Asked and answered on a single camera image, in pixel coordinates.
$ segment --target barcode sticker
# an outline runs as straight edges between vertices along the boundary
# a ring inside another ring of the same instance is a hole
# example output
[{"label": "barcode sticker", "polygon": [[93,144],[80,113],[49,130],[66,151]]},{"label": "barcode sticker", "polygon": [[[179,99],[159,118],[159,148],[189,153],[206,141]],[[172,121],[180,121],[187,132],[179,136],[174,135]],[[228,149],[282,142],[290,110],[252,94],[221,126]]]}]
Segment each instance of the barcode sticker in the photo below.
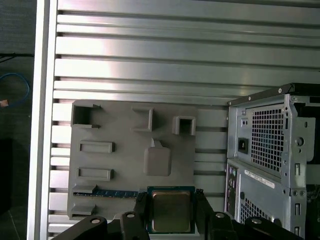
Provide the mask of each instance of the barcode sticker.
[{"label": "barcode sticker", "polygon": [[248,175],[249,177],[259,181],[260,183],[264,184],[264,185],[267,185],[268,187],[274,189],[275,188],[275,184],[271,181],[268,181],[267,179],[264,179],[263,177],[261,176],[258,176],[250,171],[247,171],[247,170],[244,170],[244,173],[246,175]]}]

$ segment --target metal mesh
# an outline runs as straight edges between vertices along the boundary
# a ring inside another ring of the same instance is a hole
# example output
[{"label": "metal mesh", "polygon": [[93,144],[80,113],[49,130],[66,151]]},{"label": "metal mesh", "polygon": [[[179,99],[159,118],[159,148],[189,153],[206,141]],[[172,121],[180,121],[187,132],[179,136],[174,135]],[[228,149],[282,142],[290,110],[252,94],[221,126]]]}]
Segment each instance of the metal mesh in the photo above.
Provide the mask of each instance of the metal mesh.
[{"label": "metal mesh", "polygon": [[284,115],[281,109],[252,112],[251,161],[279,172],[284,151]]},{"label": "metal mesh", "polygon": [[271,217],[246,198],[245,203],[241,203],[240,222],[244,224],[245,220],[251,217],[262,217],[271,221]]}]

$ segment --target gray plastic block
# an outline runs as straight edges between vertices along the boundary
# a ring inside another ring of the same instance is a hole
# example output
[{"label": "gray plastic block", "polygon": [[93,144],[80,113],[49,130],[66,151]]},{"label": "gray plastic block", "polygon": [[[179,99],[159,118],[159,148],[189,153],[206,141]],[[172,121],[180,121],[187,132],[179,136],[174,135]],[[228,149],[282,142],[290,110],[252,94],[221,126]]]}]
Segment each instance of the gray plastic block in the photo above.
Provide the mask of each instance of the gray plastic block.
[{"label": "gray plastic block", "polygon": [[153,112],[152,107],[132,107],[132,110],[142,117],[142,124],[131,128],[134,132],[152,132]]},{"label": "gray plastic block", "polygon": [[151,139],[151,147],[144,151],[144,173],[147,176],[167,177],[171,174],[171,151],[160,141]]},{"label": "gray plastic block", "polygon": [[114,151],[114,143],[99,141],[81,141],[80,151],[88,153],[110,154]]},{"label": "gray plastic block", "polygon": [[110,181],[113,178],[113,170],[82,167],[77,169],[77,177],[91,181]]},{"label": "gray plastic block", "polygon": [[99,105],[92,104],[91,106],[72,106],[71,125],[83,129],[99,128],[97,124],[92,124],[92,111],[99,110]]},{"label": "gray plastic block", "polygon": [[[69,186],[135,192],[148,186],[194,186],[196,137],[192,131],[178,135],[172,130],[176,116],[188,116],[193,127],[196,107],[103,100],[77,100],[75,106],[90,109],[89,120],[78,123],[100,128],[71,125]],[[96,206],[94,214],[113,219],[117,213],[132,211],[135,198],[77,195],[70,189],[67,214],[71,218],[74,206],[87,205]]]},{"label": "gray plastic block", "polygon": [[93,191],[97,188],[97,185],[87,185],[87,186],[82,186],[82,185],[75,185],[72,188],[73,193],[83,193],[83,194],[92,194]]},{"label": "gray plastic block", "polygon": [[194,116],[175,116],[172,121],[172,133],[176,135],[196,135]]},{"label": "gray plastic block", "polygon": [[95,207],[95,205],[75,205],[71,210],[71,214],[90,216],[94,212]]}]

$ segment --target computer tower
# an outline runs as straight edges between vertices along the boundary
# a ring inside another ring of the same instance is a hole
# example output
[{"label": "computer tower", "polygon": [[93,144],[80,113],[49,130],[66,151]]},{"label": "computer tower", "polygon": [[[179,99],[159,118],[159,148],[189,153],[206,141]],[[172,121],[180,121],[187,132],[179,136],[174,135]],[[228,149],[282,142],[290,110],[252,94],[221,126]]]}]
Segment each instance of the computer tower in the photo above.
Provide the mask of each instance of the computer tower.
[{"label": "computer tower", "polygon": [[225,211],[317,238],[320,84],[287,84],[228,105]]}]

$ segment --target dark floor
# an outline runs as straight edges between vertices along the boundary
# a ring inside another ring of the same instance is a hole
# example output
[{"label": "dark floor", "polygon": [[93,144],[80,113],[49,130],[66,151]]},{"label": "dark floor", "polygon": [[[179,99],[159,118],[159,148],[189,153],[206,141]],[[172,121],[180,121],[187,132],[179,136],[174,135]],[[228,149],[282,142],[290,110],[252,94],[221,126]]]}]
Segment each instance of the dark floor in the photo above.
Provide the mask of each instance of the dark floor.
[{"label": "dark floor", "polygon": [[[34,54],[36,3],[36,0],[0,1],[0,54]],[[33,72],[32,57],[16,57],[0,63],[0,76],[20,73],[27,78],[31,88]],[[0,101],[9,100],[12,103],[21,99],[25,92],[24,83],[17,77],[0,80]],[[0,214],[1,240],[23,240],[27,235],[31,110],[32,90],[22,105],[0,108],[0,140],[12,140],[11,170],[1,168],[7,172],[1,185],[10,185],[10,194],[7,195],[11,203],[10,209]],[[1,160],[6,160],[2,153]]]}]

